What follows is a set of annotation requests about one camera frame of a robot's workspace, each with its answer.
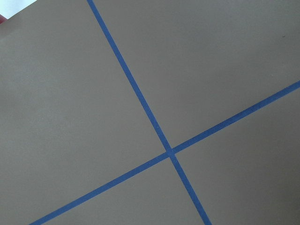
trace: blue painter's tape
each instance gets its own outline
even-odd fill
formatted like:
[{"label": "blue painter's tape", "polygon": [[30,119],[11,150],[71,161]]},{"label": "blue painter's tape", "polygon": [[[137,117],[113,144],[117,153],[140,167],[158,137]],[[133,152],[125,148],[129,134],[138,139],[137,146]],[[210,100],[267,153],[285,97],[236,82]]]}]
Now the blue painter's tape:
[{"label": "blue painter's tape", "polygon": [[116,179],[114,179],[114,180],[112,180],[112,181],[110,181],[110,182],[102,185],[101,187],[98,187],[97,189],[95,189],[95,190],[93,190],[93,191],[91,191],[89,193],[87,193],[86,195],[84,195],[84,196],[82,196],[80,198],[77,198],[76,200],[70,202],[69,204],[67,204],[67,205],[65,205],[65,206],[63,206],[63,207],[61,207],[61,208],[59,208],[59,209],[57,209],[57,210],[49,213],[48,215],[46,215],[46,216],[38,219],[37,221],[35,221],[35,222],[33,222],[33,223],[29,224],[29,225],[44,224],[47,221],[49,221],[49,220],[51,220],[51,219],[53,219],[53,218],[55,218],[55,217],[63,214],[64,212],[66,212],[66,211],[68,211],[68,210],[70,210],[70,209],[72,209],[72,208],[74,208],[74,207],[76,207],[76,206],[78,206],[78,205],[86,202],[87,200],[89,200],[89,199],[91,199],[91,198],[93,198],[93,197],[101,194],[102,192],[105,192],[108,189],[111,189],[112,187],[120,184],[121,182],[126,181],[129,178],[137,175],[138,173],[140,173],[140,172],[142,172],[142,171],[150,168],[151,166],[153,166],[153,165],[155,165],[155,164],[157,164],[157,163],[165,160],[166,158],[168,158],[167,153],[163,153],[163,154],[161,154],[161,155],[159,155],[159,156],[157,156],[157,157],[149,160],[148,162],[146,162],[146,163],[144,163],[144,164],[136,167],[135,169],[133,169],[133,170],[131,170],[131,171],[123,174],[122,176],[119,176],[118,178],[116,178]]},{"label": "blue painter's tape", "polygon": [[195,137],[192,137],[191,139],[185,141],[184,143],[181,143],[173,148],[173,151],[175,153],[178,153],[187,147],[203,140],[204,138],[207,138],[208,136],[214,134],[215,132],[218,132],[219,130],[243,119],[244,117],[254,113],[255,111],[265,107],[266,105],[276,101],[279,98],[282,98],[283,96],[291,93],[292,91],[300,88],[300,81],[297,81],[296,83],[293,83],[292,85],[282,89],[281,91],[275,93],[274,95],[271,95],[270,97],[264,99],[263,101],[260,101],[259,103],[256,103],[255,105],[249,107],[248,109],[245,109],[244,111],[224,120],[223,122],[215,125],[214,127],[209,128],[208,130],[196,135]]},{"label": "blue painter's tape", "polygon": [[97,19],[97,21],[98,21],[98,23],[99,23],[99,25],[100,25],[103,33],[104,33],[109,45],[111,46],[115,56],[117,57],[117,59],[118,59],[120,65],[121,65],[127,79],[129,80],[136,96],[138,97],[140,103],[142,104],[142,107],[144,108],[144,111],[146,112],[152,126],[154,127],[161,143],[163,144],[163,146],[166,150],[166,153],[168,154],[169,158],[171,159],[171,161],[172,161],[172,163],[173,163],[173,165],[174,165],[181,181],[183,182],[189,196],[191,197],[195,207],[197,208],[200,217],[202,218],[205,225],[211,225],[211,222],[210,222],[207,214],[205,213],[205,211],[203,209],[203,206],[201,205],[195,191],[193,190],[190,182],[188,181],[188,178],[186,177],[181,165],[179,164],[179,162],[178,162],[178,160],[177,160],[177,158],[176,158],[176,156],[175,156],[175,154],[174,154],[174,152],[173,152],[173,150],[172,150],[165,134],[163,133],[161,127],[159,126],[159,124],[158,124],[154,114],[152,113],[145,97],[143,96],[143,94],[142,94],[140,88],[138,87],[134,77],[132,76],[126,62],[124,61],[120,51],[118,50],[118,47],[117,47],[115,41],[113,40],[107,26],[105,25],[100,13],[98,12],[93,0],[87,0],[87,2],[90,5],[90,8],[94,13],[95,18]]}]

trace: gray surface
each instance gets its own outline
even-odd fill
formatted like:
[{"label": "gray surface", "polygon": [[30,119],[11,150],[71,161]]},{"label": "gray surface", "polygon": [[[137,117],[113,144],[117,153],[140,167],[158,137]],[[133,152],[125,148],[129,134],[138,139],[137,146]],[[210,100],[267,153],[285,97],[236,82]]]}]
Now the gray surface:
[{"label": "gray surface", "polygon": [[48,224],[203,225],[169,159]]},{"label": "gray surface", "polygon": [[39,0],[0,29],[0,224],[164,152],[85,1]]},{"label": "gray surface", "polygon": [[298,0],[95,3],[172,147],[300,79]]},{"label": "gray surface", "polygon": [[[95,4],[173,147],[300,79],[299,1]],[[213,224],[299,223],[299,97],[178,154]],[[38,0],[0,25],[0,224],[162,152],[85,0]],[[199,223],[169,161],[49,222]]]},{"label": "gray surface", "polygon": [[300,90],[177,154],[213,224],[300,223]]}]

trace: blue line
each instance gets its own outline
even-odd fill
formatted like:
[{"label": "blue line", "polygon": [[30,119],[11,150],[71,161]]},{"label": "blue line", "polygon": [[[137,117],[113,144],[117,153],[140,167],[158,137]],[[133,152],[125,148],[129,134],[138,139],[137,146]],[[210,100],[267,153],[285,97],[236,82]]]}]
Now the blue line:
[{"label": "blue line", "polygon": [[274,95],[271,95],[270,97],[264,99],[263,101],[260,101],[259,103],[256,103],[255,105],[245,109],[244,111],[224,120],[223,122],[209,128],[208,130],[196,135],[195,137],[192,137],[191,139],[185,141],[184,143],[181,143],[179,145],[177,145],[176,147],[173,148],[173,151],[175,153],[178,153],[184,149],[186,149],[187,147],[203,140],[204,138],[218,132],[219,130],[243,119],[244,117],[254,113],[255,111],[265,107],[266,105],[276,101],[279,98],[282,98],[283,96],[291,93],[292,91],[296,90],[300,88],[300,81],[297,81],[296,83],[293,83],[292,85],[282,89],[281,91],[275,93]]},{"label": "blue line", "polygon": [[87,0],[87,2],[90,5],[90,8],[94,13],[95,18],[97,19],[97,21],[98,21],[98,23],[99,23],[99,25],[100,25],[103,33],[104,33],[109,45],[111,46],[115,56],[117,57],[117,59],[118,59],[120,65],[121,65],[127,79],[129,80],[136,96],[138,97],[140,103],[142,104],[142,107],[144,108],[144,111],[146,112],[152,126],[154,127],[161,143],[163,144],[163,146],[166,150],[166,153],[168,154],[169,158],[171,159],[171,161],[172,161],[172,163],[173,163],[173,165],[174,165],[174,167],[175,167],[182,183],[184,184],[189,196],[191,197],[196,209],[198,210],[200,217],[202,218],[205,225],[211,225],[211,222],[210,222],[207,214],[205,213],[203,206],[201,205],[195,191],[193,190],[193,187],[191,186],[190,182],[188,181],[187,176],[185,175],[181,165],[179,164],[179,162],[178,162],[178,160],[177,160],[177,158],[176,158],[176,156],[175,156],[175,154],[174,154],[174,152],[173,152],[166,136],[164,135],[162,129],[160,128],[154,114],[152,113],[152,111],[151,111],[151,109],[150,109],[150,107],[149,107],[149,105],[148,105],[148,103],[145,99],[145,97],[143,96],[143,94],[142,94],[140,88],[138,87],[134,77],[132,76],[125,60],[123,59],[120,51],[118,50],[118,47],[117,47],[115,41],[113,40],[107,26],[105,25],[100,13],[98,12],[93,0]]},{"label": "blue line", "polygon": [[144,98],[144,96],[143,96],[143,94],[142,94],[142,92],[140,90],[140,88],[138,87],[137,83],[135,82],[135,79],[133,78],[133,76],[132,76],[132,74],[131,74],[131,72],[130,72],[127,64],[126,64],[126,62],[124,61],[124,59],[123,59],[123,57],[122,57],[122,55],[121,55],[121,53],[120,53],[120,51],[119,51],[119,49],[118,49],[115,41],[113,40],[110,32],[108,31],[108,28],[105,25],[105,23],[104,23],[101,15],[100,15],[100,13],[98,12],[98,10],[97,10],[94,2],[92,0],[87,0],[87,2],[90,5],[90,8],[91,8],[92,12],[94,13],[95,18],[97,19],[97,21],[98,21],[98,23],[99,23],[99,25],[100,25],[103,33],[104,33],[104,35],[105,35],[105,37],[106,37],[109,45],[111,46],[111,48],[112,48],[115,56],[117,57],[117,59],[118,59],[120,65],[121,65],[121,67],[122,67],[122,69],[123,69],[123,71],[124,71],[127,79],[129,80],[129,83],[131,84],[131,86],[132,86],[132,88],[133,88],[136,96],[138,97],[140,103],[142,104],[142,107],[144,108],[144,111],[146,112],[146,114],[147,114],[150,122],[152,123],[152,125],[153,125],[153,127],[154,127],[154,129],[155,129],[155,131],[156,131],[156,133],[157,133],[157,135],[158,135],[161,143],[163,144],[163,146],[165,148],[169,148],[170,145],[169,145],[169,143],[168,143],[168,141],[167,141],[167,139],[166,139],[163,131],[161,130],[161,128],[160,128],[157,120],[155,119],[155,117],[154,117],[154,115],[153,115],[153,113],[152,113],[152,111],[151,111],[148,103],[146,102],[146,99]]},{"label": "blue line", "polygon": [[87,201],[87,200],[89,200],[89,199],[91,199],[91,198],[93,198],[93,197],[101,194],[102,192],[105,192],[108,189],[111,189],[112,187],[120,184],[123,181],[128,180],[129,178],[131,178],[131,177],[137,175],[138,173],[140,173],[140,172],[142,172],[142,171],[150,168],[151,166],[153,166],[153,165],[155,165],[155,164],[157,164],[157,163],[165,160],[166,158],[168,158],[168,155],[165,152],[165,153],[163,153],[163,154],[161,154],[161,155],[159,155],[159,156],[157,156],[157,157],[149,160],[148,162],[146,162],[146,163],[144,163],[144,164],[136,167],[135,169],[133,169],[133,170],[131,170],[131,171],[129,171],[129,172],[127,172],[127,173],[125,173],[125,174],[117,177],[116,179],[114,179],[114,180],[112,180],[112,181],[110,181],[110,182],[102,185],[101,187],[98,187],[97,189],[95,189],[95,190],[87,193],[86,195],[84,195],[84,196],[82,196],[80,198],[77,198],[76,200],[70,202],[69,204],[67,204],[67,205],[65,205],[65,206],[63,206],[63,207],[61,207],[61,208],[59,208],[59,209],[57,209],[57,210],[49,213],[48,215],[46,215],[46,216],[38,219],[37,221],[35,221],[35,222],[33,222],[33,223],[29,224],[29,225],[44,224],[45,222],[47,222],[47,221],[49,221],[49,220],[51,220],[51,219],[59,216],[60,214],[66,212],[66,211],[68,211],[68,210],[70,210],[70,209],[72,209],[72,208],[74,208],[74,207],[76,207],[76,206],[78,206],[78,205],[80,205],[82,203],[84,203],[85,201]]}]

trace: tape strip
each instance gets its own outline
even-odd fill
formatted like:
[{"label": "tape strip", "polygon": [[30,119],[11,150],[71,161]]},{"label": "tape strip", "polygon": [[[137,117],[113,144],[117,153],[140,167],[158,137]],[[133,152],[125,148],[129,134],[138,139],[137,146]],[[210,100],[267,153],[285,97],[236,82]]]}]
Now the tape strip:
[{"label": "tape strip", "polygon": [[133,169],[133,170],[131,170],[131,171],[123,174],[122,176],[119,176],[116,179],[114,179],[114,180],[112,180],[112,181],[110,181],[110,182],[102,185],[101,187],[98,187],[97,189],[95,189],[95,190],[87,193],[86,195],[84,195],[84,196],[82,196],[80,198],[77,198],[76,200],[70,202],[69,204],[67,204],[67,205],[65,205],[65,206],[63,206],[63,207],[61,207],[61,208],[59,208],[59,209],[57,209],[57,210],[49,213],[48,215],[46,215],[46,216],[38,219],[37,221],[35,221],[35,222],[33,222],[33,223],[29,224],[29,225],[41,225],[41,224],[44,224],[47,221],[49,221],[49,220],[51,220],[51,219],[53,219],[53,218],[55,218],[55,217],[63,214],[64,212],[66,212],[66,211],[68,211],[68,210],[70,210],[70,209],[72,209],[72,208],[74,208],[74,207],[76,207],[76,206],[78,206],[78,205],[86,202],[87,200],[89,200],[89,199],[91,199],[91,198],[93,198],[93,197],[101,194],[102,192],[105,192],[108,189],[111,189],[112,187],[114,187],[114,186],[122,183],[123,181],[128,180],[129,178],[131,178],[131,177],[137,175],[138,173],[140,173],[140,172],[148,169],[149,167],[151,167],[151,166],[153,166],[153,165],[155,165],[155,164],[163,161],[166,158],[168,158],[167,153],[163,153],[163,154],[161,154],[161,155],[159,155],[159,156],[157,156],[157,157],[149,160],[148,162],[146,162],[146,163],[144,163],[144,164],[136,167],[135,169]]},{"label": "tape strip", "polygon": [[161,143],[163,144],[166,153],[168,154],[170,160],[172,161],[172,163],[173,163],[173,165],[174,165],[174,167],[175,167],[182,183],[184,184],[184,187],[186,188],[190,198],[192,199],[192,201],[193,201],[200,217],[202,218],[205,225],[211,225],[211,222],[210,222],[207,214],[205,213],[203,206],[201,205],[195,191],[193,190],[193,187],[191,186],[190,182],[188,181],[187,176],[185,175],[185,173],[184,173],[179,161],[177,160],[177,158],[176,158],[169,142],[167,141],[166,136],[164,135],[160,125],[158,124],[154,114],[152,113],[152,111],[151,111],[145,97],[143,96],[140,88],[138,87],[134,77],[132,76],[125,60],[123,59],[123,57],[122,57],[115,41],[113,40],[107,26],[105,25],[100,13],[98,12],[98,10],[96,8],[93,0],[87,0],[87,2],[90,5],[90,8],[91,8],[92,12],[94,13],[95,18],[97,19],[97,21],[98,21],[98,23],[99,23],[99,25],[100,25],[103,33],[104,33],[109,45],[111,46],[115,56],[117,57],[120,65],[121,65],[121,67],[122,67],[122,69],[123,69],[123,71],[124,71],[124,73],[127,77],[127,79],[129,80],[136,96],[138,97],[144,111],[146,112],[153,128],[155,129],[155,131],[156,131],[156,133],[157,133],[157,135],[158,135],[158,137],[161,141]]},{"label": "tape strip", "polygon": [[265,107],[266,105],[276,101],[279,98],[282,98],[283,96],[291,93],[292,91],[296,90],[300,88],[300,81],[297,81],[296,83],[293,83],[292,85],[284,88],[283,90],[275,93],[274,95],[271,95],[270,97],[264,99],[263,101],[260,101],[259,103],[256,103],[255,105],[245,109],[244,111],[224,120],[223,122],[209,128],[208,130],[196,135],[195,137],[192,137],[191,139],[188,139],[187,141],[185,141],[184,143],[181,143],[179,145],[177,145],[176,147],[173,148],[173,151],[175,153],[178,153],[184,149],[186,149],[187,147],[203,140],[204,138],[214,134],[215,132],[218,132],[219,130],[243,119],[244,117],[254,113],[255,111]]}]

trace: blue tape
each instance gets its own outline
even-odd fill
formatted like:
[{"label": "blue tape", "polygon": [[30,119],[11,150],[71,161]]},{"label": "blue tape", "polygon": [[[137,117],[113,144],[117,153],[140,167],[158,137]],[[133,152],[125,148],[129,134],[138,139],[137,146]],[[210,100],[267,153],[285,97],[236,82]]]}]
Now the blue tape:
[{"label": "blue tape", "polygon": [[214,134],[215,132],[218,132],[219,130],[243,119],[244,117],[254,113],[255,111],[265,107],[266,105],[276,101],[279,98],[282,98],[283,96],[291,93],[292,91],[300,88],[300,81],[297,81],[296,83],[293,83],[292,85],[284,88],[283,90],[275,93],[274,95],[271,95],[270,97],[264,99],[263,101],[260,101],[259,103],[256,103],[255,105],[245,109],[244,111],[224,120],[223,122],[215,125],[214,127],[209,128],[208,130],[196,135],[195,137],[192,137],[191,139],[185,141],[184,143],[181,143],[173,148],[173,151],[175,153],[178,153],[187,147],[203,140],[204,138],[207,138],[208,136]]},{"label": "blue tape", "polygon": [[152,167],[153,165],[155,165],[155,164],[157,164],[157,163],[165,160],[166,158],[170,158],[171,159],[171,161],[172,161],[172,163],[173,163],[173,165],[174,165],[174,167],[175,167],[178,175],[180,176],[180,178],[181,178],[181,180],[182,180],[185,188],[187,189],[187,191],[188,191],[188,193],[189,193],[189,195],[190,195],[190,197],[191,197],[194,205],[196,206],[196,208],[197,208],[197,210],[198,210],[198,212],[199,212],[199,214],[200,214],[200,216],[201,216],[204,224],[205,225],[210,225],[211,222],[209,221],[209,219],[208,219],[208,217],[207,217],[207,215],[206,215],[206,213],[205,213],[205,211],[204,211],[204,209],[203,209],[203,207],[202,207],[199,199],[197,198],[197,196],[196,196],[196,194],[195,194],[195,192],[194,192],[194,190],[193,190],[190,182],[188,181],[188,178],[186,177],[186,175],[185,175],[185,173],[184,173],[181,165],[179,164],[179,162],[178,162],[175,154],[178,153],[178,152],[180,152],[180,151],[182,151],[182,150],[184,150],[185,148],[187,148],[187,147],[189,147],[189,146],[191,146],[191,145],[193,145],[193,144],[195,144],[195,143],[203,140],[204,138],[206,138],[206,137],[214,134],[215,132],[217,132],[217,131],[219,131],[219,130],[221,130],[221,129],[223,129],[223,128],[225,128],[225,127],[227,127],[227,126],[229,126],[229,125],[231,125],[231,124],[233,124],[233,123],[235,123],[235,122],[237,122],[239,120],[241,120],[242,118],[244,118],[244,117],[252,114],[253,112],[255,112],[255,111],[257,111],[257,110],[265,107],[266,105],[268,105],[268,104],[276,101],[277,99],[279,99],[279,98],[281,98],[281,97],[283,97],[283,96],[291,93],[292,91],[300,88],[300,81],[298,81],[298,82],[296,82],[296,83],[288,86],[287,88],[285,88],[285,89],[277,92],[276,94],[274,94],[274,95],[272,95],[272,96],[264,99],[263,101],[255,104],[255,105],[253,105],[251,107],[249,107],[248,109],[246,109],[246,110],[244,110],[244,111],[242,111],[242,112],[240,112],[240,113],[232,116],[231,118],[229,118],[229,119],[227,119],[227,120],[225,120],[225,121],[223,121],[223,122],[215,125],[214,127],[211,127],[210,129],[208,129],[208,130],[206,130],[206,131],[204,131],[204,132],[196,135],[195,137],[193,137],[193,138],[191,138],[191,139],[183,142],[182,144],[179,144],[178,146],[176,146],[176,147],[174,147],[172,149],[170,147],[170,144],[168,143],[168,141],[167,141],[167,139],[166,139],[163,131],[161,130],[158,122],[156,121],[153,113],[151,112],[151,110],[150,110],[150,108],[149,108],[149,106],[148,106],[145,98],[143,97],[142,92],[140,91],[140,89],[137,86],[137,84],[136,84],[133,76],[131,75],[131,72],[129,71],[129,68],[127,67],[127,65],[126,65],[126,63],[125,63],[125,61],[124,61],[121,53],[119,52],[119,50],[118,50],[115,42],[113,41],[112,36],[110,35],[107,27],[105,26],[104,21],[102,20],[99,12],[97,11],[96,6],[94,5],[94,3],[93,3],[92,0],[87,0],[87,2],[89,3],[89,5],[90,5],[90,7],[91,7],[91,9],[92,9],[92,11],[93,11],[93,13],[94,13],[94,15],[95,15],[98,23],[99,23],[99,25],[101,26],[101,28],[102,28],[102,30],[103,30],[103,32],[104,32],[104,34],[105,34],[105,36],[106,36],[109,44],[111,45],[111,47],[112,47],[112,49],[113,49],[113,51],[114,51],[114,53],[115,53],[115,55],[116,55],[116,57],[117,57],[120,65],[121,65],[121,67],[123,68],[123,70],[124,70],[124,72],[125,72],[128,80],[129,80],[132,88],[134,89],[134,91],[135,91],[135,93],[136,93],[136,95],[138,97],[138,99],[140,100],[140,102],[141,102],[141,104],[142,104],[142,106],[143,106],[143,108],[144,108],[144,110],[145,110],[148,118],[150,119],[150,121],[151,121],[151,123],[152,123],[152,125],[153,125],[153,127],[154,127],[154,129],[155,129],[155,131],[157,133],[157,135],[159,136],[159,138],[160,138],[160,140],[161,140],[164,148],[166,149],[166,152],[163,153],[163,154],[161,154],[161,155],[159,155],[159,156],[157,156],[157,157],[155,157],[155,158],[153,158],[153,159],[151,159],[151,160],[149,160],[148,162],[146,162],[146,163],[144,163],[144,164],[136,167],[135,169],[133,169],[133,170],[131,170],[131,171],[129,171],[129,172],[127,172],[127,173],[125,173],[125,174],[117,177],[116,179],[114,179],[114,180],[112,180],[112,181],[104,184],[103,186],[101,186],[101,187],[99,187],[99,188],[97,188],[97,189],[95,189],[95,190],[93,190],[93,191],[85,194],[84,196],[82,196],[82,197],[80,197],[80,198],[78,198],[78,199],[70,202],[69,204],[67,204],[67,205],[65,205],[65,206],[63,206],[63,207],[61,207],[61,208],[59,208],[59,209],[57,209],[57,210],[55,210],[55,211],[47,214],[46,216],[44,216],[44,217],[36,220],[35,222],[33,222],[33,223],[29,224],[29,225],[41,225],[41,224],[44,224],[45,222],[47,222],[47,221],[49,221],[49,220],[51,220],[51,219],[53,219],[53,218],[61,215],[62,213],[66,212],[66,211],[68,211],[68,210],[70,210],[70,209],[72,209],[72,208],[74,208],[74,207],[76,207],[76,206],[78,206],[78,205],[80,205],[82,203],[84,203],[85,201],[87,201],[87,200],[89,200],[89,199],[91,199],[91,198],[93,198],[93,197],[101,194],[102,192],[111,189],[112,187],[120,184],[123,181],[128,180],[129,178],[131,178],[131,177],[137,175],[138,173],[140,173],[140,172],[142,172],[142,171],[144,171],[144,170]]},{"label": "blue tape", "polygon": [[163,133],[163,131],[162,131],[160,125],[158,124],[158,122],[157,122],[154,114],[152,113],[152,111],[151,111],[151,109],[150,109],[150,107],[149,107],[149,105],[148,105],[145,97],[143,96],[143,94],[142,94],[140,88],[138,87],[138,85],[137,85],[134,77],[132,76],[132,74],[131,74],[131,72],[130,72],[130,70],[129,70],[126,62],[125,62],[125,60],[123,59],[120,51],[118,50],[118,47],[117,47],[115,41],[113,40],[113,38],[112,38],[112,36],[111,36],[111,34],[110,34],[107,26],[105,25],[105,23],[104,23],[101,15],[100,15],[100,13],[98,12],[98,10],[97,10],[97,8],[96,8],[93,0],[87,0],[87,2],[90,5],[90,8],[91,8],[91,10],[94,13],[95,18],[97,19],[97,21],[98,21],[98,23],[99,23],[99,25],[100,25],[103,33],[104,33],[104,35],[105,35],[105,37],[106,37],[109,45],[111,46],[111,48],[112,48],[115,56],[117,57],[117,59],[118,59],[120,65],[121,65],[121,67],[122,67],[122,69],[123,69],[123,71],[124,71],[127,79],[129,80],[129,82],[130,82],[130,84],[131,84],[131,86],[132,86],[132,88],[133,88],[136,96],[138,97],[140,103],[142,104],[142,107],[144,108],[144,111],[146,112],[146,114],[147,114],[147,116],[148,116],[148,118],[149,118],[152,126],[154,127],[154,129],[155,129],[155,131],[156,131],[156,133],[157,133],[157,135],[158,135],[161,143],[163,144],[163,146],[164,146],[164,148],[166,150],[166,153],[168,154],[170,160],[172,161],[172,163],[173,163],[173,165],[174,165],[174,167],[175,167],[175,169],[176,169],[176,171],[177,171],[177,173],[178,173],[178,175],[179,175],[182,183],[184,184],[184,186],[185,186],[185,188],[186,188],[186,190],[187,190],[190,198],[192,199],[192,201],[193,201],[196,209],[198,210],[198,213],[199,213],[200,217],[202,218],[202,220],[203,220],[203,222],[204,222],[205,225],[211,225],[211,222],[210,222],[207,214],[205,213],[204,208],[201,205],[201,203],[200,203],[200,201],[199,201],[199,199],[198,199],[195,191],[193,190],[192,185],[188,181],[188,178],[185,175],[185,173],[184,173],[181,165],[179,164],[179,162],[178,162],[178,160],[177,160],[177,158],[176,158],[176,156],[175,156],[175,154],[174,154],[174,152],[173,152],[173,150],[172,150],[172,148],[171,148],[171,146],[170,146],[170,144],[169,144],[169,142],[168,142],[165,134]]},{"label": "blue tape", "polygon": [[84,195],[84,196],[82,196],[80,198],[77,198],[76,200],[70,202],[69,204],[67,204],[67,205],[65,205],[65,206],[63,206],[63,207],[61,207],[61,208],[59,208],[59,209],[57,209],[57,210],[49,213],[48,215],[46,215],[46,216],[38,219],[37,221],[35,221],[35,222],[33,222],[33,223],[29,224],[29,225],[44,224],[47,221],[49,221],[49,220],[51,220],[51,219],[53,219],[53,218],[55,218],[55,217],[63,214],[64,212],[66,212],[66,211],[68,211],[68,210],[70,210],[70,209],[72,209],[72,208],[74,208],[74,207],[76,207],[76,206],[78,206],[78,205],[86,202],[87,200],[89,200],[89,199],[91,199],[91,198],[93,198],[93,197],[101,194],[102,192],[105,192],[105,191],[111,189],[112,187],[120,184],[121,182],[126,181],[129,178],[137,175],[138,173],[140,173],[140,172],[142,172],[142,171],[144,171],[144,170],[152,167],[153,165],[155,165],[155,164],[157,164],[157,163],[165,160],[166,158],[168,158],[167,153],[163,153],[163,154],[161,154],[161,155],[159,155],[159,156],[157,156],[157,157],[149,160],[148,162],[146,162],[146,163],[144,163],[144,164],[136,167],[135,169],[133,169],[133,170],[131,170],[131,171],[123,174],[122,176],[119,176],[118,178],[116,178],[116,179],[114,179],[114,180],[112,180],[112,181],[110,181],[110,182],[102,185],[101,187],[98,187],[97,189],[95,189],[95,190],[93,190],[93,191],[91,191],[89,193],[87,193],[86,195]]}]

